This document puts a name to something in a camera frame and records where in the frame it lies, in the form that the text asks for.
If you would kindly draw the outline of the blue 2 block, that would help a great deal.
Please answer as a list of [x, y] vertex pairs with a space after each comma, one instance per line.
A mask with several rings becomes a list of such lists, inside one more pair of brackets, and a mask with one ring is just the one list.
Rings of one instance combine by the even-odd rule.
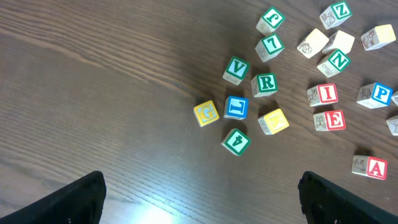
[[398, 116], [386, 119], [387, 126], [393, 136], [398, 135]]

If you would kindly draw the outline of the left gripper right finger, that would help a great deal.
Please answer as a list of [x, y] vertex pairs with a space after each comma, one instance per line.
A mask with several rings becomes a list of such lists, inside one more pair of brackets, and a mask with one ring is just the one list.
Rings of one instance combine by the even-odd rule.
[[302, 213], [308, 223], [397, 224], [393, 215], [326, 180], [306, 171], [298, 183]]

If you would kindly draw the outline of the red I block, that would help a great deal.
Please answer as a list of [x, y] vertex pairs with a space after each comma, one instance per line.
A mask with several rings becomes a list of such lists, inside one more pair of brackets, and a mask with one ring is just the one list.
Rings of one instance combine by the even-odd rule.
[[311, 107], [338, 102], [338, 93], [334, 83], [311, 87], [307, 90], [307, 96]]

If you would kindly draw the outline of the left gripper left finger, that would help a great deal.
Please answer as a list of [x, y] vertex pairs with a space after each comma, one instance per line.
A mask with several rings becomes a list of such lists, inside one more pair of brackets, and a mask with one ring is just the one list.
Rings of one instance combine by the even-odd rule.
[[54, 193], [1, 218], [1, 224], [48, 224], [100, 222], [106, 184], [96, 170]]

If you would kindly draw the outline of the red A block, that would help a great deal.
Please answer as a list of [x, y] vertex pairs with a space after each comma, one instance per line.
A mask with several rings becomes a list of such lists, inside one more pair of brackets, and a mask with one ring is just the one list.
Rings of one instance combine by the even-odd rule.
[[351, 172], [374, 179], [386, 180], [388, 162], [372, 156], [354, 155]]

